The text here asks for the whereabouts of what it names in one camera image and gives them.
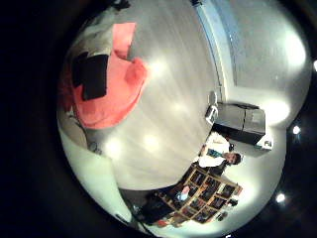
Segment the white wall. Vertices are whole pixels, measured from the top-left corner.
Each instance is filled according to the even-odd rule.
[[[129,222],[132,215],[120,195],[111,161],[75,144],[59,125],[58,130],[68,162],[85,190],[108,213]]]
[[[233,142],[235,150],[245,157],[240,165],[227,168],[225,176],[240,184],[244,190],[239,205],[225,220],[225,225],[230,229],[235,230],[256,216],[267,204],[279,182],[286,153],[285,130],[267,128],[267,132],[274,138],[273,150],[269,152]]]
[[[311,76],[300,27],[277,1],[203,2],[197,11],[220,60],[224,101],[257,105],[268,125],[286,128],[303,104]]]

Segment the red fabric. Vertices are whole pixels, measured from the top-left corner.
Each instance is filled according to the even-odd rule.
[[[103,129],[121,122],[139,101],[147,79],[141,59],[126,60],[136,23],[115,24],[113,49],[107,66],[107,94],[83,101],[82,85],[72,90],[74,110],[80,123],[87,128]]]
[[[164,220],[158,220],[157,221],[157,226],[158,227],[165,227],[166,225],[168,225],[168,224]]]

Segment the person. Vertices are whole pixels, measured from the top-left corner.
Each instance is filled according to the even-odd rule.
[[[155,194],[151,194],[147,199],[147,203],[141,207],[136,216],[140,222],[152,225],[172,212],[173,209],[169,205]]]
[[[217,167],[224,161],[228,165],[238,165],[242,156],[236,152],[229,152],[230,143],[217,132],[212,132],[202,147],[198,157],[194,159],[194,163],[202,168]]]

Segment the ceiling light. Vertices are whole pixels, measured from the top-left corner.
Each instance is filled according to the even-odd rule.
[[[176,112],[186,112],[186,108],[182,103],[175,102],[174,104],[172,104],[172,109]]]
[[[163,60],[154,60],[149,67],[152,77],[160,77],[166,69],[166,64]]]
[[[315,71],[317,71],[317,60],[314,61],[314,69],[315,69]]]
[[[300,128],[298,126],[294,126],[293,133],[297,135],[300,132]]]
[[[284,40],[286,55],[289,64],[292,66],[302,66],[306,60],[306,51],[302,40],[298,35],[289,34]]]
[[[106,153],[108,156],[118,156],[121,153],[122,145],[118,140],[112,139],[106,144]]]
[[[283,193],[280,193],[277,197],[276,197],[276,201],[278,203],[281,203],[283,201],[285,201],[285,195]]]

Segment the black pillow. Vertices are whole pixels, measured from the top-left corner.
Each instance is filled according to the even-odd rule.
[[[107,94],[107,55],[85,58],[80,55],[73,62],[73,85],[82,83],[82,99],[90,100]]]

